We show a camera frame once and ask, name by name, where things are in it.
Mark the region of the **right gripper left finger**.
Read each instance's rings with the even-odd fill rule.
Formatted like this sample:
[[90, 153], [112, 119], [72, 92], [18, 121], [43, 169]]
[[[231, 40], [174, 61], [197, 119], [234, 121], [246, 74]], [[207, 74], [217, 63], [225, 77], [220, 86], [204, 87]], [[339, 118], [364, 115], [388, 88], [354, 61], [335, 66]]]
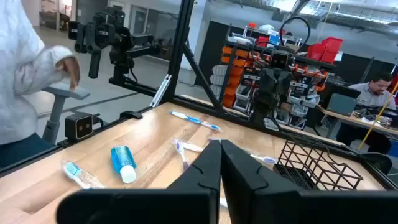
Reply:
[[90, 189], [64, 198], [57, 223], [217, 223], [222, 145], [210, 141], [165, 189]]

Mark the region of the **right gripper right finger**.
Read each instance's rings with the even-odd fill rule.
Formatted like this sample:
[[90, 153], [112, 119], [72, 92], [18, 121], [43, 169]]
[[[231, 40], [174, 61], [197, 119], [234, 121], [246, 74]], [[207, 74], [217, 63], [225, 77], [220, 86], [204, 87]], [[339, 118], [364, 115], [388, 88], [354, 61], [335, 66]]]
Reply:
[[305, 190], [221, 141], [221, 179], [232, 223], [397, 224], [397, 191]]

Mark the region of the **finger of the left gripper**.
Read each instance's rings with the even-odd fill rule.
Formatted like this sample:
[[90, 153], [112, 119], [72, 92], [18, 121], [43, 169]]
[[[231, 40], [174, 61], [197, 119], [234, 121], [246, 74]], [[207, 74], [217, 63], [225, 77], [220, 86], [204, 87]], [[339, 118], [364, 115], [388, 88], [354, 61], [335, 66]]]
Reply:
[[260, 97], [264, 100], [275, 100], [275, 76], [273, 69], [264, 68], [260, 78]]
[[292, 72], [277, 68], [275, 70], [275, 78], [277, 83], [275, 84], [275, 93], [278, 100], [281, 95], [286, 95], [289, 90], [290, 82], [292, 79]]

